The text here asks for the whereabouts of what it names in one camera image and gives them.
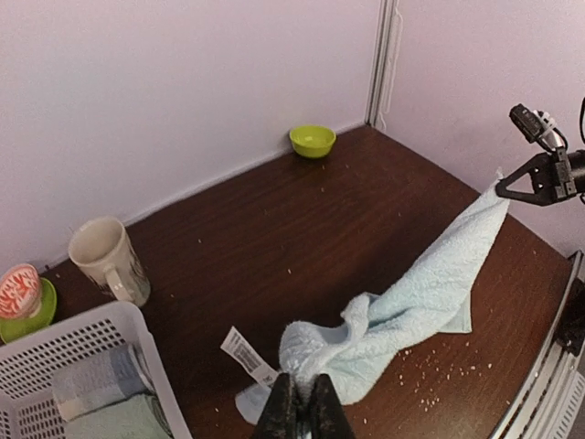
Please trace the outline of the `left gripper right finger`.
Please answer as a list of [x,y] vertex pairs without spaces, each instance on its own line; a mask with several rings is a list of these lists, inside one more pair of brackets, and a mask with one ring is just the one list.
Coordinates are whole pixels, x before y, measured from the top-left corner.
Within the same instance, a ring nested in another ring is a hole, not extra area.
[[354,439],[331,378],[319,375],[310,397],[310,428],[315,439]]

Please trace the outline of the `green panda towel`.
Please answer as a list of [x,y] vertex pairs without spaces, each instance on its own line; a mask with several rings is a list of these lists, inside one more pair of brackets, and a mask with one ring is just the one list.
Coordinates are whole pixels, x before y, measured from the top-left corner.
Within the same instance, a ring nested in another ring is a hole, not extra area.
[[172,438],[162,406],[140,394],[65,424],[66,438]]

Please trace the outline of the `light blue towel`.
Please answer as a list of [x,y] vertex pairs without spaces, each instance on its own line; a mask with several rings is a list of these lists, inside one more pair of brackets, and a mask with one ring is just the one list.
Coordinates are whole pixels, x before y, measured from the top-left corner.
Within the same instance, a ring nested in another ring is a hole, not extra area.
[[437,333],[470,333],[473,285],[508,207],[490,186],[385,293],[354,297],[341,326],[289,324],[280,369],[292,376],[302,402],[320,374],[330,376],[342,404],[360,402],[402,349]]

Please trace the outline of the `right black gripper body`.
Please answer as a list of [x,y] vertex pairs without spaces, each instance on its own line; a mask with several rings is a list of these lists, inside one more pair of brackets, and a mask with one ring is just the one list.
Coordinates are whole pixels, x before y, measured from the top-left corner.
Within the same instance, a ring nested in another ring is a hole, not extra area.
[[568,153],[560,148],[553,154],[539,155],[534,174],[535,194],[539,206],[549,206],[571,198],[584,202],[584,151]]

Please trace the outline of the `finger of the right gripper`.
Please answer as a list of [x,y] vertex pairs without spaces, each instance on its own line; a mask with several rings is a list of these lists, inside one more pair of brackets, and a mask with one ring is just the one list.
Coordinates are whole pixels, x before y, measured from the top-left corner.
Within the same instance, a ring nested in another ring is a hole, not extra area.
[[527,160],[509,176],[503,177],[496,184],[498,190],[508,190],[511,185],[522,177],[529,177],[532,187],[537,190],[548,182],[547,174],[548,154],[540,153]]
[[547,191],[540,191],[538,193],[518,192],[510,190],[507,187],[497,185],[496,194],[500,198],[507,198],[540,207],[550,206],[556,203],[556,201],[548,194]]

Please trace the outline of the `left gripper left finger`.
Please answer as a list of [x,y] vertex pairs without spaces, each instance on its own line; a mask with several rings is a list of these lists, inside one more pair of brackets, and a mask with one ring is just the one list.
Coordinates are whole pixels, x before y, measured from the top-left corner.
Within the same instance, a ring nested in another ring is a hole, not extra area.
[[298,395],[291,375],[282,373],[272,387],[251,439],[296,439]]

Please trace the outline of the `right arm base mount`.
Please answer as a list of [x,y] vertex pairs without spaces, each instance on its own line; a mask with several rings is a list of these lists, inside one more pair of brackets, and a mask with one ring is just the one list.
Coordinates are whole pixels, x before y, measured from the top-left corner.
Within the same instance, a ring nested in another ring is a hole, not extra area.
[[584,283],[579,278],[571,282],[554,338],[573,356],[580,355],[584,343]]

